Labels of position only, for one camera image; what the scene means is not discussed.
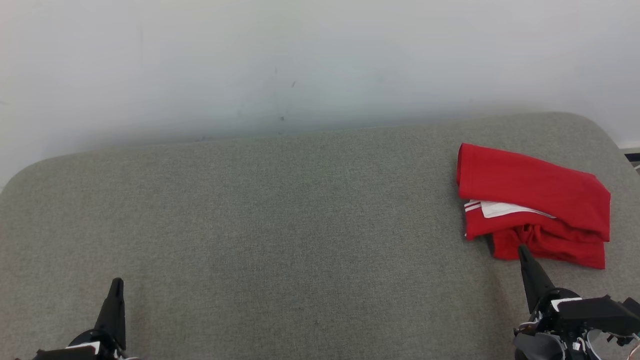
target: gray sofa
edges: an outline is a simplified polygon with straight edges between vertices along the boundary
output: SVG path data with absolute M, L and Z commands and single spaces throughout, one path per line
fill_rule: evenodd
M 108 149 L 0 194 L 0 359 L 66 346 L 114 277 L 144 359 L 512 359 L 519 263 L 463 237 L 461 142 L 595 174 L 607 270 L 541 263 L 584 297 L 640 299 L 640 177 L 576 115 Z

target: white stripe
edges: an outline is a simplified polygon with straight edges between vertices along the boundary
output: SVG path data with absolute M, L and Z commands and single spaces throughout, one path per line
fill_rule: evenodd
M 465 212 L 471 211 L 471 210 L 475 210 L 475 209 L 479 209 L 480 208 L 480 204 L 476 204 L 473 206 L 469 206 L 468 208 L 465 208 Z
M 479 204 L 479 203 L 480 203 L 480 200 L 469 200 L 469 202 L 465 204 L 465 208 L 467 206 L 471 206 L 471 205 L 475 205 L 475 204 Z

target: white wall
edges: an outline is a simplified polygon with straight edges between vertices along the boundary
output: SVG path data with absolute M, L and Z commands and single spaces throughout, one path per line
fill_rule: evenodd
M 0 186 L 111 145 L 523 111 L 639 146 L 639 4 L 0 0 Z

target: red cloth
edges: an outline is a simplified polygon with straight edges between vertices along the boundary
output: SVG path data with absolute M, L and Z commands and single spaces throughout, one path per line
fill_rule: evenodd
M 485 218 L 467 211 L 467 239 L 493 234 L 499 259 L 518 259 L 527 244 L 534 256 L 604 269 L 611 194 L 593 174 L 530 156 L 463 143 L 456 182 L 462 199 L 507 202 L 552 215 L 518 212 Z

